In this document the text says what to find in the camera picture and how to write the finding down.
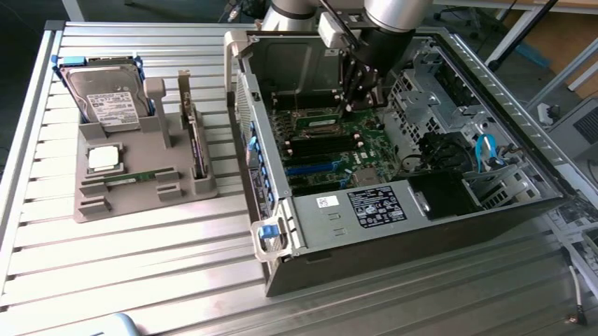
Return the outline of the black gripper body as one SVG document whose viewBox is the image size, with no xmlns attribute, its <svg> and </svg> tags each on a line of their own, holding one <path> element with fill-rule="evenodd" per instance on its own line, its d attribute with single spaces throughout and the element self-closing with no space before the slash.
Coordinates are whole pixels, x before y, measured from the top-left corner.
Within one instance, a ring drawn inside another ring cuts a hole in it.
<svg viewBox="0 0 598 336">
<path fill-rule="evenodd" d="M 375 69 L 379 76 L 385 76 L 399 62 L 415 33 L 415 29 L 404 32 L 383 28 L 363 29 L 357 39 L 359 46 L 352 52 L 353 58 Z"/>
</svg>

